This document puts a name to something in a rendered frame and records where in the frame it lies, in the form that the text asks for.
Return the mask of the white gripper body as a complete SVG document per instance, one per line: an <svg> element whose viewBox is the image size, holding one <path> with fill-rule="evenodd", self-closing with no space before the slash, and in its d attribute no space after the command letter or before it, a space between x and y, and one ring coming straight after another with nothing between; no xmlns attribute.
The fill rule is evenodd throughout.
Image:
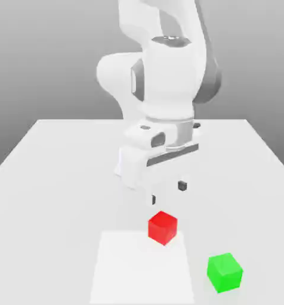
<svg viewBox="0 0 284 305"><path fill-rule="evenodd" d="M124 145L119 149L115 174L129 189L147 188L187 174L198 149L198 143L190 143L178 150L165 147L146 150Z"/></svg>

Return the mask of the small red cube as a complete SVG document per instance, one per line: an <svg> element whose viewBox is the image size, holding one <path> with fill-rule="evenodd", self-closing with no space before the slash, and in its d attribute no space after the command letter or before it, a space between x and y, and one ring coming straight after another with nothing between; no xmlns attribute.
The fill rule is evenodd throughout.
<svg viewBox="0 0 284 305"><path fill-rule="evenodd" d="M177 234L178 219L164 211L159 211L148 221L148 237L167 245Z"/></svg>

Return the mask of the small green cube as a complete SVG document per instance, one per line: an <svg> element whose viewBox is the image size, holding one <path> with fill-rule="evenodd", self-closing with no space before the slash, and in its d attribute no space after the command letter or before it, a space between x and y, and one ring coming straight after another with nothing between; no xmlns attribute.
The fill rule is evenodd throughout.
<svg viewBox="0 0 284 305"><path fill-rule="evenodd" d="M216 292L221 293L240 287L243 269L231 253L224 253L208 259L206 274Z"/></svg>

